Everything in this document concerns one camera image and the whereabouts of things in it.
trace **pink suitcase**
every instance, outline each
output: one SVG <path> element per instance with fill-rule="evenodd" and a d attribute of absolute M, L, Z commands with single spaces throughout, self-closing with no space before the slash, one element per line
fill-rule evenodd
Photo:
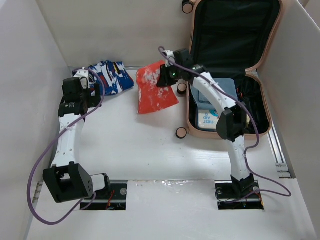
<path fill-rule="evenodd" d="M 193 14 L 189 51 L 194 63 L 204 65 L 213 78 L 233 79 L 238 99 L 246 103 L 259 134 L 267 134 L 272 119 L 256 69 L 267 56 L 277 31 L 282 0 L 184 0 L 182 11 Z M 195 100 L 189 85 L 186 94 L 185 132 L 219 139 L 216 132 L 197 128 Z M 245 137 L 255 138 L 249 121 Z"/>

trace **blue and white package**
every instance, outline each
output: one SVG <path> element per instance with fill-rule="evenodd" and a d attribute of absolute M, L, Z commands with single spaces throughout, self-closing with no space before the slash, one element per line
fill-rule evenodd
<path fill-rule="evenodd" d="M 105 95 L 116 95 L 134 86 L 134 81 L 127 73 L 122 61 L 101 61 L 88 68 L 101 78 L 105 88 Z M 96 77 L 94 77 L 94 80 L 101 86 Z M 94 95 L 94 82 L 90 82 L 90 89 L 92 89 L 92 95 Z"/>

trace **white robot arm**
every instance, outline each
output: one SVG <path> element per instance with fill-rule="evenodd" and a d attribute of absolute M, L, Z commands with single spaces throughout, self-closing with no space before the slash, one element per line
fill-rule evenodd
<path fill-rule="evenodd" d="M 196 77 L 193 79 L 192 86 L 198 89 L 208 101 L 214 106 L 219 116 L 223 114 L 226 108 L 231 109 L 236 106 L 235 101 L 231 98 L 222 95 L 216 91 L 211 85 L 215 85 L 222 90 L 220 86 L 211 77 L 209 72 L 204 72 L 204 75 L 211 83 L 207 83 L 203 78 Z M 231 162 L 231 176 L 236 180 L 241 181 L 249 177 L 250 173 L 246 166 L 244 157 L 245 152 L 245 137 L 243 135 L 238 136 L 234 142 L 227 140 L 228 153 Z"/>
<path fill-rule="evenodd" d="M 75 120 L 96 107 L 100 102 L 99 85 L 95 84 L 95 96 L 91 96 L 90 74 L 87 70 L 77 73 L 63 81 L 63 98 L 58 115 L 60 132 L 67 129 L 57 144 L 54 160 L 50 167 L 43 171 L 43 180 L 57 203 L 90 198 L 94 192 L 110 192 L 111 185 L 107 174 L 89 175 L 79 164 L 79 149 L 85 119 L 74 125 Z"/>
<path fill-rule="evenodd" d="M 160 67 L 160 79 L 157 87 L 172 86 L 176 84 L 179 79 L 183 79 L 208 99 L 219 115 L 216 131 L 219 136 L 227 142 L 231 162 L 232 188 L 235 191 L 234 195 L 241 198 L 248 192 L 252 192 L 257 184 L 255 183 L 254 176 L 247 168 L 244 156 L 246 113 L 236 105 L 234 100 L 221 94 L 212 87 L 212 85 L 215 85 L 224 92 L 212 78 L 211 74 L 206 71 L 205 67 L 193 64 L 188 49 L 177 51 L 165 50 L 163 53 L 170 61 L 186 69 L 193 70 L 209 80 L 209 82 L 207 82 L 202 77 L 173 66 L 166 60 L 165 64 Z"/>

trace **cable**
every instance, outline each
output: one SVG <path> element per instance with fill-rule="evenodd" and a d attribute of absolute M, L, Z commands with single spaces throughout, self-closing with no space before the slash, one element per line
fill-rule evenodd
<path fill-rule="evenodd" d="M 215 198 L 216 198 L 220 203 L 226 203 L 226 202 L 228 202 L 229 200 L 231 200 L 231 198 L 228 198 L 227 200 L 221 201 L 221 200 L 218 198 L 217 191 L 215 191 Z"/>
<path fill-rule="evenodd" d="M 91 206 L 91 204 L 94 202 L 94 200 L 96 199 L 96 197 L 97 197 L 97 193 L 96 192 L 94 192 L 93 193 L 93 198 L 91 199 L 91 201 L 86 205 L 86 206 L 84 206 L 83 208 L 80 208 L 80 210 L 86 210 L 88 207 L 90 207 Z"/>
<path fill-rule="evenodd" d="M 277 191 L 260 189 L 260 190 L 257 190 L 257 191 L 250 192 L 249 194 L 247 194 L 246 196 L 244 196 L 244 197 L 242 197 L 242 198 L 239 198 L 239 199 L 236 199 L 236 200 L 233 200 L 233 201 L 228 201 L 227 203 L 230 203 L 230 204 L 231 204 L 231 203 L 235 203 L 235 202 L 237 202 L 237 201 L 239 201 L 239 200 L 242 200 L 242 199 L 245 199 L 245 198 L 251 196 L 252 194 L 256 194 L 256 193 L 259 193 L 259 192 L 267 192 L 267 193 L 277 194 L 277 195 L 284 196 L 284 197 L 291 197 L 291 196 L 292 196 L 292 193 L 290 192 L 290 190 L 289 190 L 286 186 L 284 186 L 284 185 L 281 184 L 280 182 L 277 182 L 277 181 L 275 181 L 275 180 L 273 180 L 273 179 L 271 179 L 271 178 L 268 178 L 268 177 L 265 177 L 265 176 L 261 176 L 261 175 L 255 173 L 255 172 L 250 168 L 249 163 L 248 163 L 248 159 L 247 159 L 247 151 L 248 151 L 249 149 L 253 149 L 253 148 L 255 148 L 255 147 L 257 147 L 257 146 L 259 145 L 259 143 L 260 143 L 260 136 L 259 136 L 259 132 L 258 132 L 258 128 L 257 128 L 256 122 L 255 122 L 254 118 L 252 117 L 252 115 L 250 114 L 249 110 L 245 107 L 245 105 L 243 105 L 243 104 L 242 104 L 238 99 L 236 99 L 235 97 L 233 97 L 233 96 L 225 93 L 223 90 L 220 90 L 219 88 L 217 88 L 214 84 L 211 83 L 211 81 L 210 81 L 208 78 L 206 78 L 205 76 L 201 75 L 200 73 L 198 73 L 198 72 L 196 72 L 196 71 L 193 71 L 193 70 L 191 70 L 191 69 L 188 69 L 188 68 L 186 68 L 186 67 L 183 67 L 183 66 L 175 63 L 174 61 L 168 59 L 168 57 L 163 53 L 163 51 L 165 51 L 165 48 L 164 48 L 163 46 L 160 46 L 160 47 L 158 48 L 158 51 L 160 52 L 160 54 L 162 55 L 162 57 L 164 57 L 164 59 L 166 59 L 172 66 L 175 66 L 175 67 L 177 67 L 177 68 L 180 68 L 180 69 L 182 69 L 182 70 L 184 70 L 184 71 L 186 71 L 186 72 L 189 72 L 189 73 L 191 73 L 191 74 L 193 74 L 193 75 L 196 75 L 196 76 L 202 78 L 202 79 L 205 80 L 211 87 L 213 87 L 216 91 L 218 91 L 219 93 L 221 93 L 221 94 L 225 95 L 226 97 L 228 97 L 228 98 L 232 99 L 233 101 L 235 101 L 235 103 L 236 103 L 238 106 L 240 106 L 240 107 L 245 111 L 245 113 L 249 116 L 249 118 L 250 118 L 250 120 L 251 120 L 251 122 L 252 122 L 252 125 L 253 125 L 253 128 L 254 128 L 254 132 L 255 132 L 255 135 L 256 135 L 256 143 L 255 143 L 254 145 L 252 145 L 252 146 L 247 146 L 247 147 L 245 148 L 245 150 L 244 150 L 244 153 L 243 153 L 243 154 L 244 154 L 244 160 L 245 160 L 245 165 L 246 165 L 246 167 L 248 168 L 248 170 L 249 170 L 253 175 L 257 176 L 258 178 L 262 178 L 262 179 L 265 179 L 265 180 L 270 181 L 270 182 L 272 182 L 272 183 L 275 183 L 275 184 L 279 185 L 280 187 L 284 188 L 284 189 L 288 192 L 288 194 L 284 194 L 284 193 L 280 193 L 280 192 L 277 192 Z"/>
<path fill-rule="evenodd" d="M 106 208 L 105 208 L 105 210 L 107 210 L 107 209 L 108 209 L 109 204 L 110 204 L 110 201 L 111 201 L 112 197 L 114 196 L 114 194 L 115 194 L 115 190 L 113 190 L 113 191 L 112 191 L 111 196 L 110 196 L 110 198 L 109 198 L 109 200 L 108 200 L 108 203 L 106 204 Z"/>
<path fill-rule="evenodd" d="M 76 209 L 76 207 L 81 203 L 81 201 L 83 199 L 81 199 L 80 201 L 78 201 L 71 209 L 69 212 L 66 213 L 65 216 L 63 216 L 60 220 L 58 221 L 47 221 L 45 219 L 43 219 L 41 216 L 39 216 L 36 212 L 36 210 L 34 209 L 34 206 L 32 204 L 32 200 L 31 200 L 31 185 L 32 185 L 32 179 L 34 178 L 34 175 L 35 175 L 35 172 L 37 170 L 37 167 L 39 166 L 39 164 L 41 163 L 41 161 L 43 160 L 43 158 L 45 157 L 45 155 L 49 152 L 49 150 L 54 146 L 54 144 L 58 141 L 58 139 L 64 134 L 66 133 L 66 131 L 68 130 L 68 128 L 71 128 L 73 125 L 75 125 L 76 123 L 78 123 L 79 121 L 81 121 L 82 119 L 86 118 L 87 116 L 89 116 L 90 114 L 92 114 L 93 112 L 95 112 L 101 105 L 102 105 L 102 102 L 104 101 L 104 98 L 105 98 L 105 85 L 103 84 L 101 78 L 98 76 L 98 74 L 96 74 L 94 71 L 92 71 L 91 69 L 88 69 L 86 67 L 82 67 L 82 68 L 77 68 L 75 70 L 73 70 L 73 72 L 75 71 L 78 71 L 78 70 L 86 70 L 86 71 L 89 71 L 91 74 L 93 74 L 96 79 L 101 83 L 101 86 L 102 86 L 102 96 L 101 96 L 101 100 L 99 102 L 99 104 L 91 111 L 87 112 L 85 115 L 83 116 L 80 116 L 77 120 L 73 121 L 72 123 L 70 123 L 65 129 L 63 129 L 51 142 L 50 144 L 48 145 L 48 147 L 43 151 L 43 153 L 40 155 L 40 157 L 38 158 L 38 160 L 35 162 L 32 170 L 31 170 L 31 173 L 30 173 L 30 176 L 29 176 L 29 179 L 28 179 L 28 184 L 27 184 L 27 187 L 26 187 L 26 199 L 27 199 L 27 202 L 28 202 L 28 207 L 32 213 L 32 215 L 38 220 L 40 221 L 41 223 L 43 224 L 46 224 L 46 225 L 57 225 L 59 223 L 61 223 L 63 220 L 65 220 L 70 214 L 71 212 Z M 95 196 L 94 198 L 91 200 L 91 202 L 86 206 L 84 207 L 85 208 L 88 208 L 92 202 L 95 200 Z"/>

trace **white panel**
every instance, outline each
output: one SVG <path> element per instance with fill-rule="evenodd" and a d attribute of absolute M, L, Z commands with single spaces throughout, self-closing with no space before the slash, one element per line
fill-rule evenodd
<path fill-rule="evenodd" d="M 130 181 L 125 211 L 76 210 L 55 226 L 34 221 L 28 240 L 316 240 L 297 180 L 280 181 L 293 197 L 263 194 L 264 210 L 218 210 L 213 180 Z M 43 186 L 37 210 L 54 221 L 74 204 L 56 204 Z"/>
<path fill-rule="evenodd" d="M 37 0 L 71 67 L 101 60 L 145 66 L 161 59 L 158 47 L 188 48 L 191 14 L 182 0 Z"/>
<path fill-rule="evenodd" d="M 259 75 L 306 206 L 320 236 L 320 30 L 295 0 Z"/>
<path fill-rule="evenodd" d="M 29 173 L 58 130 L 70 73 L 34 0 L 0 1 L 0 33 L 0 238 L 18 240 L 29 219 Z"/>

